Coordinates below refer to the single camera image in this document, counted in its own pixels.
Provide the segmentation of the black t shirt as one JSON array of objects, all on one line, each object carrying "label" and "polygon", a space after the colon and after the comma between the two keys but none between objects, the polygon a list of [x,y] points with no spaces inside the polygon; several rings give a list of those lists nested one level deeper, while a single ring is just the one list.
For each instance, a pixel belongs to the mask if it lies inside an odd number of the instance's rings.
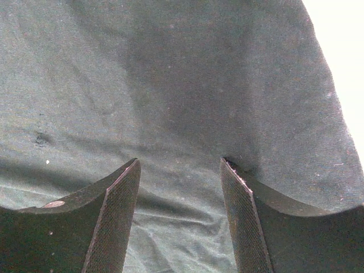
[{"label": "black t shirt", "polygon": [[236,272],[220,160],[330,212],[363,170],[302,1],[2,1],[1,205],[142,164],[125,272]]}]

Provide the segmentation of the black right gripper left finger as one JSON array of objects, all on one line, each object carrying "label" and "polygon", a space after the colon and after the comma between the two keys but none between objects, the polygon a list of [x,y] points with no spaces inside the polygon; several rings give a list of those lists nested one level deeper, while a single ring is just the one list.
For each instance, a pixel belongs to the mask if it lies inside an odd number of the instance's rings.
[{"label": "black right gripper left finger", "polygon": [[141,166],[37,208],[1,208],[2,272],[122,272]]}]

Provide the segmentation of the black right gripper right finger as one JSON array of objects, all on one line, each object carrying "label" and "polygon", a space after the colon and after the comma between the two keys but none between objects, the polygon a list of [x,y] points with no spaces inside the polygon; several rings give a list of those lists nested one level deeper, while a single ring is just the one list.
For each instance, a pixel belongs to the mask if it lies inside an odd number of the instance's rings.
[{"label": "black right gripper right finger", "polygon": [[220,161],[238,272],[362,272],[363,206],[338,213],[294,200]]}]

